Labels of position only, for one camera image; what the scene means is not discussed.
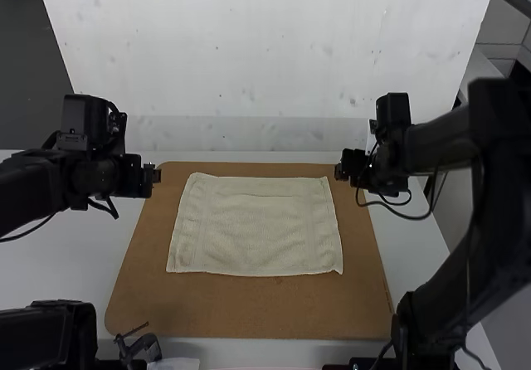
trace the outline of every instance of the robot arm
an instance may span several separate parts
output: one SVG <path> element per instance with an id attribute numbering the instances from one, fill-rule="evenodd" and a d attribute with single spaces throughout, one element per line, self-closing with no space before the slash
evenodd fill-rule
<path id="1" fill-rule="evenodd" d="M 0 163 L 0 236 L 68 208 L 92 206 L 116 218 L 112 196 L 151 197 L 160 171 L 152 164 L 142 167 L 139 155 L 125 152 L 126 123 L 127 114 L 107 100 L 65 96 L 61 131 L 46 147 Z"/>
<path id="2" fill-rule="evenodd" d="M 472 167 L 466 236 L 393 317 L 392 343 L 407 368 L 453 363 L 468 330 L 531 278 L 528 94 L 506 80 L 475 81 L 469 94 L 470 105 L 419 125 L 405 94 L 380 98 L 375 155 L 345 149 L 336 166 L 336 178 L 391 196 L 407 190 L 410 175 Z"/>

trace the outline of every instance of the cable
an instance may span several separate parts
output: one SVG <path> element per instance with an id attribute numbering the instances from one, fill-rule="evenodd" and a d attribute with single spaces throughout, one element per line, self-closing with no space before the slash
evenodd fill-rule
<path id="1" fill-rule="evenodd" d="M 53 148 L 56 145 L 57 141 L 57 134 L 59 134 L 60 131 L 54 131 L 50 134 L 50 136 L 46 139 L 44 144 L 42 144 L 41 148 Z"/>
<path id="2" fill-rule="evenodd" d="M 15 235 L 15 236 L 3 237 L 2 239 L 0 239 L 0 243 L 7 243 L 8 241 L 18 240 L 20 238 L 23 238 L 24 236 L 29 235 L 30 233 L 33 233 L 38 228 L 40 228 L 40 227 L 44 226 L 45 224 L 47 224 L 55 215 L 56 215 L 56 212 L 51 214 L 49 217 L 45 218 L 44 221 L 42 221 L 38 225 L 35 225 L 31 229 L 28 229 L 27 231 L 24 231 L 23 233 L 20 233 L 20 234 Z"/>
<path id="3" fill-rule="evenodd" d="M 388 201 L 385 196 L 383 196 L 381 193 L 378 194 L 378 196 L 382 199 L 383 202 L 386 204 L 389 204 L 390 206 L 400 207 L 405 206 L 406 204 L 409 204 L 409 202 L 412 200 L 412 191 L 407 189 L 406 193 L 409 194 L 409 197 L 404 202 L 390 202 Z"/>
<path id="4" fill-rule="evenodd" d="M 443 177 L 443 179 L 441 181 L 441 185 L 439 186 L 439 190 L 437 191 L 437 195 L 435 197 L 435 202 L 433 204 L 433 208 L 434 209 L 435 209 L 435 206 L 437 205 L 437 203 L 439 202 L 439 196 L 441 195 L 442 187 L 444 186 L 447 177 L 448 177 L 448 171 L 445 172 L 445 176 Z"/>
<path id="5" fill-rule="evenodd" d="M 378 356 L 376 357 L 376 360 L 374 361 L 373 365 L 371 366 L 371 368 L 369 368 L 369 370 L 376 370 L 378 368 L 378 364 L 380 363 L 380 361 L 383 359 L 383 355 L 385 355 L 385 353 L 389 350 L 389 348 L 392 346 L 392 340 L 389 341 L 388 343 L 386 343 L 382 350 L 380 351 L 380 353 L 378 354 Z"/>
<path id="6" fill-rule="evenodd" d="M 483 369 L 483 370 L 491 370 L 490 368 L 488 368 L 487 366 L 485 366 L 485 364 L 483 363 L 483 361 L 481 360 L 481 358 L 476 355 L 475 353 L 473 353 L 472 351 L 470 351 L 467 347 L 466 347 L 466 343 L 465 345 L 463 345 L 461 347 L 461 349 L 463 350 L 463 352 L 470 356 L 471 358 L 473 358 L 479 365 L 480 367 Z"/>
<path id="7" fill-rule="evenodd" d="M 483 196 L 483 186 L 485 184 L 481 183 L 481 191 L 480 196 Z M 463 344 L 461 346 L 461 349 L 463 350 L 463 353 L 469 356 L 470 358 L 474 359 L 483 370 L 491 370 L 489 367 L 485 366 L 481 358 L 470 351 L 468 347 L 466 346 L 466 334 L 468 329 L 468 316 L 470 312 L 470 246 L 472 244 L 472 235 L 474 230 L 474 219 L 477 214 L 477 208 L 474 208 L 472 211 L 472 215 L 470 216 L 470 222 L 468 225 L 468 228 L 466 230 L 465 239 L 466 239 L 466 246 L 465 246 L 465 260 L 466 260 L 466 296 L 465 296 L 465 320 L 463 324 Z"/>
<path id="8" fill-rule="evenodd" d="M 96 210 L 100 210 L 103 212 L 107 212 L 110 214 L 114 219 L 118 219 L 119 215 L 116 211 L 116 207 L 114 206 L 113 202 L 110 200 L 110 197 L 107 197 L 107 204 L 109 204 L 108 207 L 104 206 L 103 204 L 99 204 L 98 202 L 95 202 L 91 198 L 87 200 L 89 206 L 95 208 Z"/>
<path id="9" fill-rule="evenodd" d="M 428 211 L 425 214 L 422 214 L 422 215 L 402 214 L 401 212 L 398 212 L 394 208 L 391 208 L 391 206 L 389 205 L 391 203 L 388 200 L 384 200 L 384 201 L 381 201 L 381 202 L 380 201 L 365 202 L 363 204 L 359 202 L 359 184 L 360 184 L 360 181 L 361 181 L 361 178 L 362 178 L 363 174 L 365 173 L 365 171 L 367 171 L 367 168 L 369 167 L 369 165 L 370 165 L 370 163 L 371 163 L 371 161 L 373 159 L 374 150 L 376 150 L 377 146 L 378 146 L 378 142 L 376 142 L 374 144 L 373 149 L 371 150 L 371 153 L 368 156 L 367 162 L 365 163 L 365 166 L 363 167 L 362 172 L 358 176 L 358 183 L 357 183 L 357 187 L 356 187 L 356 204 L 358 204 L 358 207 L 369 207 L 369 206 L 379 205 L 379 206 L 385 207 L 388 211 L 390 211 L 391 213 L 393 213 L 397 217 L 404 218 L 404 219 L 407 219 L 407 220 L 410 220 L 410 221 L 421 221 L 423 219 L 428 218 L 431 215 L 431 211 L 433 210 L 433 200 L 434 200 L 434 197 L 435 197 L 435 185 L 436 185 L 436 180 L 437 180 L 437 174 L 439 172 L 439 165 L 438 164 L 435 167 L 435 170 L 433 172 L 433 184 L 431 185 L 430 206 L 428 207 Z M 411 192 L 409 192 L 409 194 L 410 194 L 410 197 L 409 197 L 408 200 L 405 201 L 404 204 L 398 203 L 397 205 L 406 205 L 406 204 L 408 204 L 409 201 L 411 201 Z"/>

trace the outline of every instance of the towel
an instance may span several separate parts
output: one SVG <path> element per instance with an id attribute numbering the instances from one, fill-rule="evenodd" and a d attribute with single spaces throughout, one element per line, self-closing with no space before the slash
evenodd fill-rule
<path id="1" fill-rule="evenodd" d="M 181 196 L 167 272 L 239 276 L 343 273 L 327 178 L 194 173 Z"/>

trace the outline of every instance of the table surface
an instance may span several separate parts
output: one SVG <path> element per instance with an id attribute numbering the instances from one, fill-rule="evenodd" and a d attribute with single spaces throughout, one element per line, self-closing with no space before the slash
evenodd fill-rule
<path id="1" fill-rule="evenodd" d="M 12 152 L 0 151 L 0 159 Z M 145 152 L 145 162 L 222 161 L 253 163 L 337 163 L 336 152 Z M 403 208 L 423 213 L 427 202 L 416 178 L 410 178 L 412 201 Z M 366 193 L 368 199 L 373 195 Z M 104 326 L 104 316 L 116 277 L 144 201 L 116 199 L 120 218 L 92 208 L 57 214 L 39 231 L 0 247 L 0 308 L 29 305 L 35 299 L 79 299 L 91 302 L 98 315 L 99 357 L 116 358 Z M 382 207 L 370 207 L 374 234 L 393 305 L 408 290 L 424 283 L 449 251 L 433 216 L 410 222 Z M 480 324 L 468 337 L 469 348 L 493 370 L 499 369 Z M 352 356 L 378 354 L 382 341 L 264 340 L 229 338 L 161 338 L 166 357 L 200 358 L 201 368 L 293 367 L 320 368 L 347 363 Z M 462 369 L 479 368 L 457 353 Z"/>

